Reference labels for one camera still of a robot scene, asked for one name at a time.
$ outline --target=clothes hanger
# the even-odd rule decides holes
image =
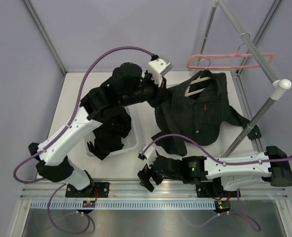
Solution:
[[[201,75],[202,75],[202,73],[203,73],[204,70],[206,70],[207,68],[209,68],[210,63],[211,63],[211,61],[210,61],[209,58],[204,58],[204,59],[202,59],[201,61],[197,62],[197,65],[198,65],[199,63],[203,62],[204,60],[209,60],[209,65],[208,65],[207,67],[205,67],[205,68],[201,71]],[[201,78],[201,75],[199,76],[199,78],[197,78],[197,79],[191,81],[191,83],[190,83],[188,89],[189,89],[190,86],[193,85],[193,84],[196,84],[196,83],[199,83],[199,82],[202,82],[202,81],[206,81],[206,80],[211,79],[210,77],[204,77],[204,78]],[[195,95],[195,94],[201,93],[203,90],[205,90],[205,88],[202,88],[202,89],[199,89],[199,90],[195,90],[195,91],[191,91],[191,92],[187,92],[187,93],[184,94],[184,96],[185,96],[185,97],[189,97],[189,96],[191,96],[191,95]]]
[[[187,64],[186,64],[186,67],[188,69],[203,69],[204,67],[201,67],[201,66],[191,66],[191,62],[193,59],[198,59],[198,58],[203,58],[203,59],[207,59],[207,58],[245,58],[245,57],[253,57],[253,55],[251,53],[243,53],[243,54],[240,54],[238,51],[240,49],[240,47],[244,45],[241,44],[237,50],[236,53],[234,54],[207,54],[207,55],[204,55],[204,54],[195,54],[193,56],[191,56],[189,58],[189,60],[187,61]],[[273,59],[274,59],[274,54],[273,53],[262,53],[261,54],[263,57],[266,57],[266,56],[269,56],[270,59],[268,60],[268,64],[272,63]],[[243,65],[243,66],[223,66],[223,67],[209,67],[210,70],[231,70],[231,69],[242,69],[242,68],[259,68],[260,66],[259,65]]]

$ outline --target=metal rod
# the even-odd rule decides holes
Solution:
[[[67,70],[65,66],[63,65],[58,53],[56,52],[55,48],[53,47],[52,42],[50,41],[50,38],[43,27],[40,18],[37,15],[37,12],[35,11],[33,5],[30,3],[30,0],[22,0],[23,5],[25,6],[27,12],[29,13],[30,17],[32,18],[33,22],[35,23],[39,33],[41,34],[49,52],[51,53],[53,59],[55,60],[55,63],[57,64],[58,68],[62,72],[62,74],[65,76],[67,73]]]
[[[246,31],[242,28],[242,26],[239,24],[237,19],[234,17],[234,15],[230,12],[226,4],[223,2],[223,0],[218,0],[217,4],[219,7],[224,11],[225,15],[235,28],[238,34],[245,33]],[[246,46],[249,48],[251,53],[253,54],[255,60],[260,65],[260,68],[263,70],[263,72],[266,74],[270,82],[274,82],[278,80],[278,76],[275,74],[275,72],[272,70],[272,68],[269,66],[267,61],[263,58],[259,50],[256,48],[256,46],[253,44],[253,42],[250,40],[250,38],[247,36],[247,34],[241,35],[242,40],[246,44]]]
[[[244,140],[244,138],[250,133],[253,127],[259,122],[262,116],[269,110],[269,108],[276,102],[269,98],[261,109],[256,113],[256,115],[251,119],[247,127],[239,134],[239,136],[235,139],[235,141],[230,145],[230,147],[225,151],[225,153],[221,157],[228,157],[232,152],[239,146],[239,144]]]
[[[268,13],[266,14],[263,22],[261,23],[260,28],[258,29],[257,33],[255,34],[255,37],[253,39],[253,43],[255,46],[257,46],[260,42],[260,40],[262,39],[264,33],[266,32],[266,30],[268,29],[268,26],[270,24],[270,22],[272,21],[273,17],[275,16],[275,14],[277,13],[279,7],[281,6],[281,3],[283,2],[283,0],[274,0],[274,2],[272,3]],[[246,57],[242,60],[240,66],[244,66],[247,65],[249,62],[250,58]],[[242,73],[244,69],[241,68],[238,70],[238,75],[240,75]]]
[[[210,10],[210,13],[209,13],[209,20],[208,20],[206,28],[205,28],[204,38],[203,38],[203,42],[202,42],[201,49],[200,49],[200,54],[202,54],[203,51],[204,51],[204,48],[205,48],[205,45],[206,45],[206,42],[207,42],[207,37],[209,36],[209,30],[210,30],[210,27],[211,27],[211,23],[213,22],[214,15],[215,15],[215,12],[216,12],[216,7],[217,7],[216,4],[213,4],[213,6],[211,7],[211,10]],[[201,59],[198,58],[196,66],[198,66],[200,60]]]

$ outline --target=black garment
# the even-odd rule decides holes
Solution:
[[[217,140],[223,121],[243,128],[247,126],[249,120],[229,105],[225,73],[213,74],[208,70],[203,71],[201,77],[211,79],[191,85],[189,92],[205,89],[199,94],[184,96],[191,81],[197,79],[200,74],[201,71],[189,80],[168,89],[171,92],[170,98],[155,109],[156,122],[161,132],[153,136],[153,140],[164,134],[177,133],[207,146]],[[259,128],[255,126],[248,137],[251,140],[260,138]],[[179,137],[162,139],[156,142],[156,145],[162,146],[168,154],[187,154],[184,140]]]
[[[93,130],[94,145],[92,142],[87,143],[89,151],[100,160],[103,160],[110,152],[121,150],[124,146],[122,137],[127,137],[131,130],[131,117],[124,108],[122,109],[120,115],[110,118]]]

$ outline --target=pink clothes hanger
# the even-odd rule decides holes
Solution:
[[[186,67],[188,69],[205,69],[204,66],[191,66],[191,62],[193,59],[206,59],[206,58],[245,58],[245,57],[253,57],[253,55],[251,53],[243,53],[240,54],[238,51],[240,49],[240,47],[242,46],[240,45],[237,52],[234,54],[195,54],[193,56],[191,56],[189,58],[189,60],[187,61]],[[274,59],[274,54],[273,53],[262,53],[261,54],[263,57],[269,56],[270,59],[268,61],[268,64],[272,63],[273,59]],[[209,67],[210,70],[216,70],[216,69],[221,69],[221,70],[231,70],[231,69],[241,69],[241,68],[259,68],[259,65],[244,65],[244,66],[223,66],[223,67]]]

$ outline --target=clothing rack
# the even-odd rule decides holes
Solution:
[[[230,145],[230,147],[227,149],[227,151],[222,155],[222,157],[228,157],[238,146],[239,144],[244,140],[244,138],[249,134],[249,132],[253,129],[253,127],[260,121],[260,119],[263,117],[263,115],[271,108],[271,106],[281,98],[281,96],[285,93],[286,90],[290,89],[292,86],[292,83],[288,79],[279,80],[278,76],[275,74],[275,72],[272,70],[272,68],[269,66],[267,61],[264,59],[264,57],[261,55],[257,47],[254,45],[252,40],[249,38],[246,31],[243,29],[243,27],[240,25],[240,23],[237,21],[235,16],[231,13],[231,11],[228,9],[226,4],[223,2],[223,0],[213,0],[211,11],[209,14],[209,19],[205,28],[205,33],[203,37],[203,42],[200,50],[200,54],[203,54],[207,38],[209,35],[209,30],[211,28],[211,24],[216,12],[216,8],[219,6],[219,8],[225,13],[227,16],[227,19],[232,24],[232,26],[235,28],[239,36],[242,38],[246,46],[248,47],[249,51],[253,54],[255,60],[258,62],[260,68],[263,70],[265,75],[268,77],[270,82],[272,83],[272,86],[274,87],[274,91],[272,95],[267,99],[267,101],[263,104],[263,106],[259,109],[259,111],[256,113],[256,115],[251,119],[248,126],[238,135],[238,137],[234,140],[234,142]]]

